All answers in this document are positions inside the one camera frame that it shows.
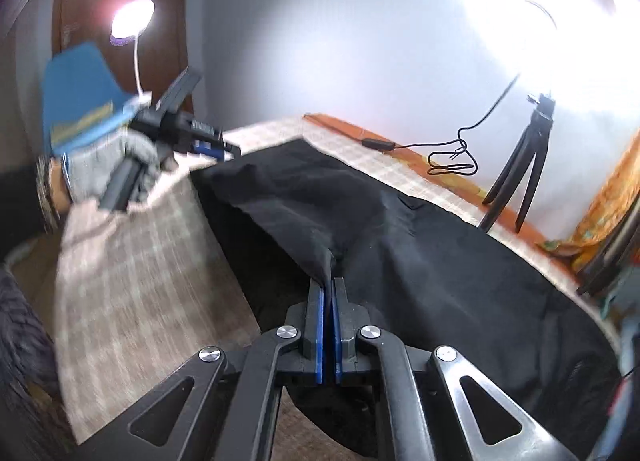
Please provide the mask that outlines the grey gloved left hand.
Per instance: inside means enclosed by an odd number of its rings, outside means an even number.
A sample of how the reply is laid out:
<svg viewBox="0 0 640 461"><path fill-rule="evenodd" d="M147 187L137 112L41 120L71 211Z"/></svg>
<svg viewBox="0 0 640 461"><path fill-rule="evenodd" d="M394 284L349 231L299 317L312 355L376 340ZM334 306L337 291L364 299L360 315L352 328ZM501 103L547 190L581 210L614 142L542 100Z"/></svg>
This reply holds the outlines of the grey gloved left hand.
<svg viewBox="0 0 640 461"><path fill-rule="evenodd" d="M62 156L70 201L81 203L101 198L124 158L134 158L142 164L141 176L130 200L145 201L160 178L160 158L148 137L126 128Z"/></svg>

